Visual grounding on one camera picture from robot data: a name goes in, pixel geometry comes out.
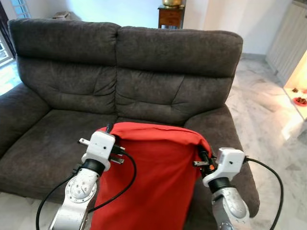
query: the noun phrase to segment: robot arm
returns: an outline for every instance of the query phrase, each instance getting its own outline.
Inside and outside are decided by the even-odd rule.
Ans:
[[[241,170],[244,162],[244,152],[233,148],[220,148],[214,165],[206,151],[200,151],[203,161],[195,161],[194,165],[201,167],[203,184],[212,192],[213,215],[219,230],[251,230],[249,210],[237,189],[230,184],[233,177]]]
[[[82,156],[83,165],[67,183],[64,202],[48,230],[83,230],[89,206],[98,191],[96,182],[109,170],[109,159],[120,164],[124,162],[120,158],[110,158],[110,153],[120,147],[114,145],[115,137],[109,133],[96,131],[90,141],[82,138],[79,142],[88,146]]]

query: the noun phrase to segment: wooden cabinet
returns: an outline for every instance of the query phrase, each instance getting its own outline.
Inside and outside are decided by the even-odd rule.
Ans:
[[[176,26],[176,28],[182,28],[184,7],[167,8],[161,5],[159,8],[159,28],[162,25]]]

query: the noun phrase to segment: gray sofa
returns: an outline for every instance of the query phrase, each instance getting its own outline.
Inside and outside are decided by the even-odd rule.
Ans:
[[[215,152],[242,149],[225,105],[240,36],[42,19],[9,27],[22,83],[0,97],[1,191],[43,198],[80,162],[77,140],[109,122],[186,127]],[[256,215],[247,163],[233,184]],[[62,197],[59,189],[52,200]],[[185,229],[216,229],[210,199],[198,180]]]

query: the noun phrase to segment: red cloth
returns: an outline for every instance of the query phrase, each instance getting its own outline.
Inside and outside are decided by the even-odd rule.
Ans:
[[[192,166],[199,160],[197,145],[211,156],[208,142],[185,128],[131,122],[115,124],[111,134],[134,158],[137,177],[128,191],[94,212],[91,230],[181,230],[199,176]],[[133,166],[123,158],[123,165],[111,163],[103,173],[96,206],[132,179]]]

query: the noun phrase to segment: black cable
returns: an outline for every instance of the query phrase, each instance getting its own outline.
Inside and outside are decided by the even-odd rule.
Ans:
[[[114,123],[108,123],[106,126],[106,133],[110,133],[113,129]]]
[[[279,185],[280,185],[280,202],[279,202],[279,207],[278,207],[278,211],[277,211],[277,214],[275,216],[274,222],[273,222],[273,224],[270,228],[270,230],[273,230],[275,228],[276,224],[277,224],[278,218],[280,216],[280,212],[282,211],[282,207],[283,207],[283,182],[282,182],[280,176],[277,174],[277,172],[275,172],[272,168],[270,168],[266,164],[264,164],[264,163],[262,163],[258,160],[255,160],[255,159],[248,158],[248,157],[245,158],[245,161],[252,161],[252,162],[258,163],[258,164],[262,165],[264,168],[270,170],[277,177],[277,180],[278,180]]]
[[[131,185],[133,184],[133,182],[135,181],[135,178],[136,178],[136,164],[135,164],[134,159],[133,159],[128,153],[126,153],[126,152],[124,152],[124,151],[122,151],[121,154],[127,156],[127,157],[130,159],[131,163],[133,164],[134,173],[133,173],[133,177],[132,177],[130,183],[129,183],[121,192],[119,192],[118,194],[116,194],[114,197],[112,197],[111,199],[107,200],[106,202],[104,202],[104,203],[98,205],[97,207],[94,207],[94,208],[90,209],[90,210],[88,211],[88,213],[91,213],[91,212],[93,212],[93,211],[96,211],[97,209],[99,209],[99,208],[101,208],[101,207],[103,207],[103,206],[105,206],[105,205],[111,203],[113,200],[115,200],[115,199],[118,198],[120,195],[122,195],[124,192],[126,192],[126,191],[131,187]]]
[[[36,230],[39,230],[39,216],[40,216],[40,212],[42,210],[42,207],[44,205],[44,203],[46,202],[46,200],[49,198],[49,196],[57,189],[59,188],[61,185],[65,184],[67,181],[69,181],[72,177],[74,177],[76,174],[72,174],[69,178],[67,178],[65,181],[63,181],[62,183],[58,184],[54,189],[51,190],[50,193],[48,193],[48,195],[45,197],[45,199],[43,199],[38,207],[37,213],[36,213],[36,220],[35,220],[35,224],[36,224]]]

